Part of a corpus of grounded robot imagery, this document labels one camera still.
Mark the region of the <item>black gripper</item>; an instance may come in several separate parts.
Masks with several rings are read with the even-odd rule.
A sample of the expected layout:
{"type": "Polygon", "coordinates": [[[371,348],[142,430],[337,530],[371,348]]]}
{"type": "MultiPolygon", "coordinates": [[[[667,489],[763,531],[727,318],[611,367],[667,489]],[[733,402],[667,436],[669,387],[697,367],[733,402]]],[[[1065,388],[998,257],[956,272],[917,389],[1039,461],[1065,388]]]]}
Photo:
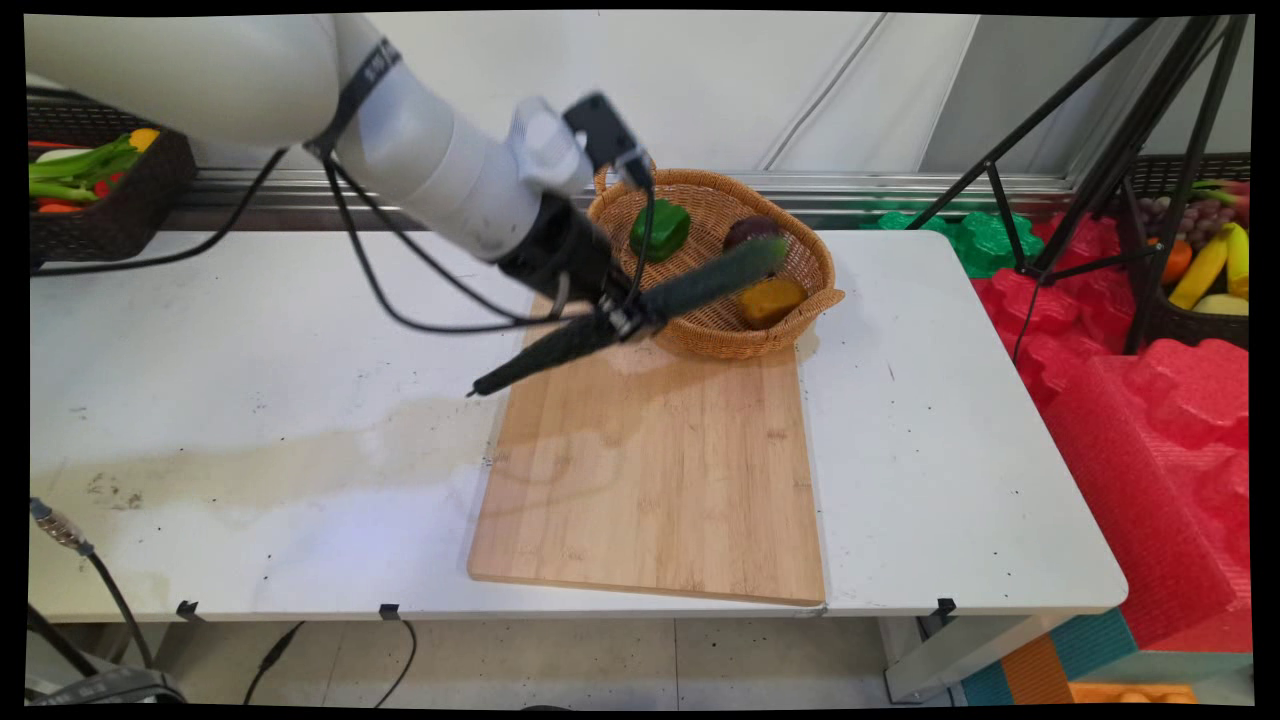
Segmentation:
{"type": "Polygon", "coordinates": [[[666,283],[631,293],[632,279],[613,258],[605,233],[568,199],[541,193],[527,233],[498,259],[512,281],[552,301],[595,307],[596,332],[608,345],[646,338],[646,319],[668,319],[666,283]]]}

